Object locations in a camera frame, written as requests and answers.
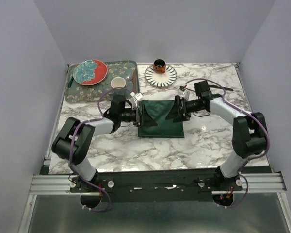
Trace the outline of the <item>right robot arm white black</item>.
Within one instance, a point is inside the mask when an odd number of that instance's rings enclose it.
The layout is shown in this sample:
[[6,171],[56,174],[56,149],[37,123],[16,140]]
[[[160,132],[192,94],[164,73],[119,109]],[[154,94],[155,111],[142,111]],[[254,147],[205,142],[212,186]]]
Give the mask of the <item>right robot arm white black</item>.
[[216,114],[233,127],[233,151],[217,169],[213,178],[214,186],[225,190],[231,185],[231,179],[241,172],[245,165],[255,159],[265,156],[270,148],[270,139],[262,113],[245,111],[225,99],[224,94],[214,94],[210,90],[211,80],[196,78],[194,84],[197,99],[189,100],[187,85],[179,89],[183,96],[176,95],[173,107],[166,119],[173,122],[184,122],[191,114],[205,110]]

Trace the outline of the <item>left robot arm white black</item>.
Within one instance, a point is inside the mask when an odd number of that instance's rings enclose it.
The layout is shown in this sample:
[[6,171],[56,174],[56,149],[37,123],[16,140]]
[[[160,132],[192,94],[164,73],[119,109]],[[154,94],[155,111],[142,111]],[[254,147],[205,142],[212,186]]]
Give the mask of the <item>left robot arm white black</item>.
[[114,95],[109,109],[103,113],[101,119],[81,122],[70,117],[54,139],[52,152],[69,162],[70,169],[82,179],[81,186],[86,191],[92,192],[98,185],[98,171],[86,158],[92,138],[114,133],[122,122],[136,126],[157,126],[144,105],[141,108],[133,107],[124,95]]

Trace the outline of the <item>dark green cloth napkin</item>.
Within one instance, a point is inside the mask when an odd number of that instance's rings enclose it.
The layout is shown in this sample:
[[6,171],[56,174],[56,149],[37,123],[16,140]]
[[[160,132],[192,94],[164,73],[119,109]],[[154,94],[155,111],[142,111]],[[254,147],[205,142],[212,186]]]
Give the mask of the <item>dark green cloth napkin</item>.
[[165,119],[174,104],[173,100],[143,100],[140,104],[145,106],[157,126],[139,127],[139,138],[184,138],[183,123]]

